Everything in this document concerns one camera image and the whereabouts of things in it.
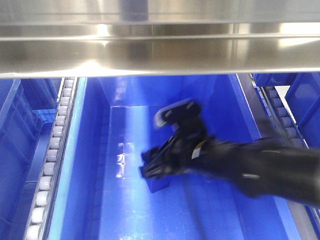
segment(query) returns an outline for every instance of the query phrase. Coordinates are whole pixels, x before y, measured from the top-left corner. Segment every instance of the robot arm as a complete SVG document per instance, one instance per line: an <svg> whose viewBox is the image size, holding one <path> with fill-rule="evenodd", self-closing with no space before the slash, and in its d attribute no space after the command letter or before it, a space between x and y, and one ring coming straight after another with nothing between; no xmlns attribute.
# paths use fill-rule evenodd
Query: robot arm
<svg viewBox="0 0 320 240"><path fill-rule="evenodd" d="M166 121L166 113L175 113L177 106L183 114ZM230 181L251 197L269 194L320 206L319 151L282 147L270 139L246 144L218 141L207 136L199 108L195 102L183 102L157 113L162 125L174 124L176 131L161 148L142 154L143 178L195 171Z"/></svg>

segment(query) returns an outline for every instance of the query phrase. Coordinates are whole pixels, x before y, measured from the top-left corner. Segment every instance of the blue crate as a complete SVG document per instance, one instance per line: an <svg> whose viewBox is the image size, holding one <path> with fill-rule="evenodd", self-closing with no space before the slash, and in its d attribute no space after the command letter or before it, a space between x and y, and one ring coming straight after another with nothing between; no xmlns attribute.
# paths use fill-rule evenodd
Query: blue crate
<svg viewBox="0 0 320 240"><path fill-rule="evenodd" d="M172 135L170 127L155 129L153 116L185 98L203 106L219 139L260 137L235 75L80 79L49 240L300 239L279 197L250 198L197 175L172 176L169 187L150 193L141 151Z"/></svg>
<svg viewBox="0 0 320 240"><path fill-rule="evenodd" d="M0 239L5 239L43 123L33 113L19 79L1 81L0 109Z"/></svg>
<svg viewBox="0 0 320 240"><path fill-rule="evenodd" d="M299 73L285 99L308 145L320 148L320 73Z"/></svg>
<svg viewBox="0 0 320 240"><path fill-rule="evenodd" d="M56 107L59 79L21 79L21 84L24 95L33 110Z"/></svg>
<svg viewBox="0 0 320 240"><path fill-rule="evenodd" d="M52 124L55 121L57 109L39 109L33 110L43 121L44 124Z"/></svg>
<svg viewBox="0 0 320 240"><path fill-rule="evenodd" d="M253 75L258 87L291 85L296 73L256 73Z"/></svg>

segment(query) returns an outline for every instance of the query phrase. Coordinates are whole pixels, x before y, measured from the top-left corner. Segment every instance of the bin floor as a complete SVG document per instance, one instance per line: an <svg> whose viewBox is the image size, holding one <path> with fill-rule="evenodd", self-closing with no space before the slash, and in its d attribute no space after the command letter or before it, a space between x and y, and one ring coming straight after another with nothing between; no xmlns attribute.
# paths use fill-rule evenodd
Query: bin floor
<svg viewBox="0 0 320 240"><path fill-rule="evenodd" d="M243 240L229 183L197 175L173 176L169 187L150 193L139 173L141 151L161 145L172 134L169 127L154 129L153 116L158 109L110 109L107 151L100 157L104 173L98 174L103 185L100 209L95 211L100 219L97 238Z"/></svg>

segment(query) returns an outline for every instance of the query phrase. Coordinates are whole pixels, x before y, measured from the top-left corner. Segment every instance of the metal rail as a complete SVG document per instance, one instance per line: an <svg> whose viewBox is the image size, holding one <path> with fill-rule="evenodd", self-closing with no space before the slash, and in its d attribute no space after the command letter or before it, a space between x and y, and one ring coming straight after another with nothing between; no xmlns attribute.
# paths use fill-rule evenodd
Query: metal rail
<svg viewBox="0 0 320 240"><path fill-rule="evenodd" d="M77 85L77 77L62 78L57 113L52 125L43 167L35 188L23 240L43 240L48 234L60 171L64 161Z"/></svg>

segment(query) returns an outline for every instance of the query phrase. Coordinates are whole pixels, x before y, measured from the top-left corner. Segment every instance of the blue bin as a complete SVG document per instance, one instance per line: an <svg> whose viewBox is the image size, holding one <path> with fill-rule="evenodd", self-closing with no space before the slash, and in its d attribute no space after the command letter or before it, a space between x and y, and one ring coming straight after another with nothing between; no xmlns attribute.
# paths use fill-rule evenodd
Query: blue bin
<svg viewBox="0 0 320 240"><path fill-rule="evenodd" d="M296 73L256 73L253 75L258 87L291 85Z"/></svg>
<svg viewBox="0 0 320 240"><path fill-rule="evenodd" d="M310 147L320 147L320 73L299 73L285 99Z"/></svg>
<svg viewBox="0 0 320 240"><path fill-rule="evenodd" d="M33 110L54 109L61 79L22 79L24 95Z"/></svg>
<svg viewBox="0 0 320 240"><path fill-rule="evenodd" d="M163 106L193 98L210 134L260 137L235 75L81 78L65 149L49 240L295 240L287 202L250 198L234 185L198 175L172 176L150 193L141 151L162 145L155 129Z"/></svg>
<svg viewBox="0 0 320 240"><path fill-rule="evenodd" d="M1 81L0 109L0 239L5 239L43 123L33 113L19 79Z"/></svg>

